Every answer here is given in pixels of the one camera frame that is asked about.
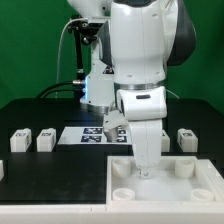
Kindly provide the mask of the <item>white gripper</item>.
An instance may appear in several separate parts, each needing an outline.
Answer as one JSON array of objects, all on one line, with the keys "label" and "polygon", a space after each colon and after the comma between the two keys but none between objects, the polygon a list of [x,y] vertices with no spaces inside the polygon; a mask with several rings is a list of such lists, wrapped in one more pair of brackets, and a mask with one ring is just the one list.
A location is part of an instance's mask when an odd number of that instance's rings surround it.
[{"label": "white gripper", "polygon": [[[154,167],[161,157],[162,120],[134,121],[129,123],[132,149],[137,167]],[[141,168],[140,177],[150,178],[150,169]]]}]

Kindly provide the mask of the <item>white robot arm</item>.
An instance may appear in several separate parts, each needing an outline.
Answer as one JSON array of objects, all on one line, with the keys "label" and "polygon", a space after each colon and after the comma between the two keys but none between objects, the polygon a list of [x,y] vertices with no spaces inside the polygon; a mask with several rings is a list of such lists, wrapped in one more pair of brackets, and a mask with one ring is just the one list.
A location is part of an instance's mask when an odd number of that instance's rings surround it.
[{"label": "white robot arm", "polygon": [[81,106],[104,114],[108,140],[119,127],[129,131],[136,167],[148,178],[161,157],[167,68],[185,62],[196,46],[184,1],[67,1],[92,50]]}]

